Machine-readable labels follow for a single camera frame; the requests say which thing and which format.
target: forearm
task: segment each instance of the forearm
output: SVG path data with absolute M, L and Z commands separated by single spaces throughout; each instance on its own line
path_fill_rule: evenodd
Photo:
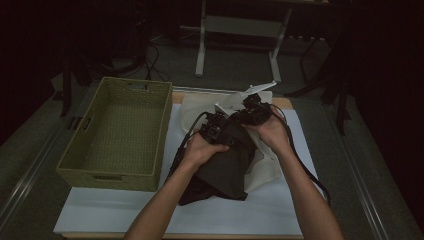
M 292 194 L 298 222 L 305 239 L 343 239 L 338 222 L 324 198 L 291 150 L 277 152 Z
M 175 207 L 197 168 L 181 165 L 134 220 L 125 239 L 162 239 Z

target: white table surface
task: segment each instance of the white table surface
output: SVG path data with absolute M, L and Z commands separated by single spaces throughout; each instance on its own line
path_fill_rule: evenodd
M 179 126 L 179 104 L 174 104 L 160 186 L 163 184 L 184 133 Z M 295 110 L 283 110 L 293 132 L 296 150 L 305 166 L 315 168 Z M 64 236 L 124 234 L 154 193 L 110 189 L 72 188 L 54 232 Z M 186 206 L 177 206 L 165 237 L 189 234 L 300 236 L 301 231 L 284 178 L 250 192 L 245 201 L 212 197 Z

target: floor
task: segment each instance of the floor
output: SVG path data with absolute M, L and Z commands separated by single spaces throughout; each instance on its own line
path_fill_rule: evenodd
M 255 39 L 252 44 L 252 39 L 242 39 L 229 44 L 225 35 L 210 36 L 204 76 L 195 77 L 198 31 L 183 32 L 177 43 L 160 35 L 152 39 L 154 47 L 148 48 L 148 59 L 156 62 L 150 74 L 153 80 L 167 80 L 179 87 L 234 91 L 272 81 L 266 40 Z M 242 47 L 245 44 L 255 47 Z M 305 86 L 299 61 L 308 44 L 302 39 L 284 40 L 278 57 L 283 81 L 271 89 L 275 96 Z M 308 78 L 319 69 L 328 51 L 326 43 L 320 41 L 305 56 Z M 125 61 L 115 63 L 118 66 Z M 123 77 L 145 79 L 146 75 L 146 68 L 141 68 Z M 94 90 L 95 85 L 87 88 L 74 83 L 73 107 L 66 117 L 60 117 L 61 102 L 50 99 L 0 148 L 1 239 L 62 239 L 53 228 L 70 187 L 56 174 L 55 167 L 73 135 L 68 129 L 70 120 L 84 114 L 90 102 L 87 96 Z M 346 239 L 424 239 L 354 99 L 349 98 L 350 118 L 345 121 L 346 136 L 341 136 L 334 123 L 337 103 L 323 105 L 319 99 L 322 91 L 290 100 L 301 120 L 318 176 L 330 189 Z M 22 192 L 23 198 L 14 196 L 15 190 Z

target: dark background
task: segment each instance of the dark background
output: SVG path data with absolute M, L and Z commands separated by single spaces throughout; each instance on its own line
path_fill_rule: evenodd
M 114 54 L 131 56 L 131 51 L 143 51 L 142 47 L 129 52 L 127 48 L 140 20 L 131 10 L 137 1 L 103 3 L 0 3 L 0 144 L 53 95 L 50 79 L 62 72 L 67 40 L 104 63 Z M 296 11 L 288 35 L 329 38 L 333 48 L 326 64 L 330 72 L 348 79 L 349 92 L 355 96 L 392 176 L 424 231 L 423 3 L 375 1 L 359 6 L 363 8 L 352 11 L 347 20 L 334 9 L 305 7 Z M 199 9 L 197 0 L 155 1 L 148 20 L 170 38 L 177 38 L 179 25 L 198 26 Z M 235 11 L 231 5 L 212 9 L 224 14 Z M 249 7 L 238 14 L 247 12 L 252 14 Z M 280 17 L 275 8 L 260 12 L 267 18 Z

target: wicker basket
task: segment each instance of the wicker basket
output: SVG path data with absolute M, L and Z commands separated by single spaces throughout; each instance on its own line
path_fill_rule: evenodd
M 156 191 L 172 84 L 104 78 L 57 166 L 73 187 Z

